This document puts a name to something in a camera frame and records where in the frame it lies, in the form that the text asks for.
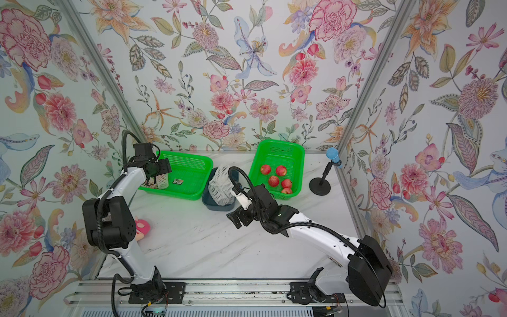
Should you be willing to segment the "white foam net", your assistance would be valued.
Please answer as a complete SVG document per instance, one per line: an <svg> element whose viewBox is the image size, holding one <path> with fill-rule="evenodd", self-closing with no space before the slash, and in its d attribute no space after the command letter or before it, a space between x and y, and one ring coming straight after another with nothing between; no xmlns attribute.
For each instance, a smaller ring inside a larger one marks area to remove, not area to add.
<svg viewBox="0 0 507 317"><path fill-rule="evenodd" d="M233 184L228 176L229 166L220 165L217 168L214 178L209 183L210 186L219 186L221 188L228 188L232 190Z"/></svg>
<svg viewBox="0 0 507 317"><path fill-rule="evenodd" d="M209 194L211 199L218 206L227 206L233 204L235 201L235 197L231 194L231 189L221 188L219 186L210 186Z"/></svg>

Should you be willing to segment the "red apple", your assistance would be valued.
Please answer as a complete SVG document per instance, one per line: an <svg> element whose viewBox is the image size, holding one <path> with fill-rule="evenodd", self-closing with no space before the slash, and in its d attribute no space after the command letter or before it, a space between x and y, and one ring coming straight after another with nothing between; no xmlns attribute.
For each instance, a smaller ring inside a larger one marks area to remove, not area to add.
<svg viewBox="0 0 507 317"><path fill-rule="evenodd" d="M273 187L273 188L276 188L279 184L280 184L280 179L278 176L270 176L269 179L268 179L268 184Z"/></svg>
<svg viewBox="0 0 507 317"><path fill-rule="evenodd" d="M272 171L272 168L269 165L262 165L260 168L260 172L263 175L269 175Z"/></svg>

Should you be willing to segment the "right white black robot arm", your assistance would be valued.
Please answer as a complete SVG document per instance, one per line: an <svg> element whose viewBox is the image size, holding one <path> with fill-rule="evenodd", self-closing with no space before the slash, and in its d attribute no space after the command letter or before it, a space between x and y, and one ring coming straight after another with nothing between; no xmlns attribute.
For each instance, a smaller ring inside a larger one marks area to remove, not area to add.
<svg viewBox="0 0 507 317"><path fill-rule="evenodd" d="M315 223L296 208L278 204L265 186L254 186L248 181L248 187L244 187L234 174L246 180L249 177L237 166L228 169L231 192L240 207L227 217L236 228L247 227L257 221L271 235L303 240L331 259L344 261L343 273L325 273L323 268L317 268L306 283L293 283L287 295L289 300L301 305L323 303L332 296L338 296L342 286L347 285L351 293L367 305L386 307L385 291L392 278L393 267L376 239L368 235L361 239L342 235Z"/></svg>

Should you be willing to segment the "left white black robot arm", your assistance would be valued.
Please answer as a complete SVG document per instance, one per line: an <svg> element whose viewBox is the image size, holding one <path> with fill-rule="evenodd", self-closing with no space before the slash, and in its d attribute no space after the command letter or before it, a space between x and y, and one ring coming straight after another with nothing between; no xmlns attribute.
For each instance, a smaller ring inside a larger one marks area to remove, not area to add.
<svg viewBox="0 0 507 317"><path fill-rule="evenodd" d="M155 301L166 293L166 286L156 266L142 263L129 202L144 184L167 187L172 169L167 158L160 158L160 150L154 152L156 145L142 143L129 130L122 134L121 146L122 173L105 193L83 204L85 232L91 246L115 257L127 269L129 277L117 277L117 281L128 284L132 295L142 301Z"/></svg>

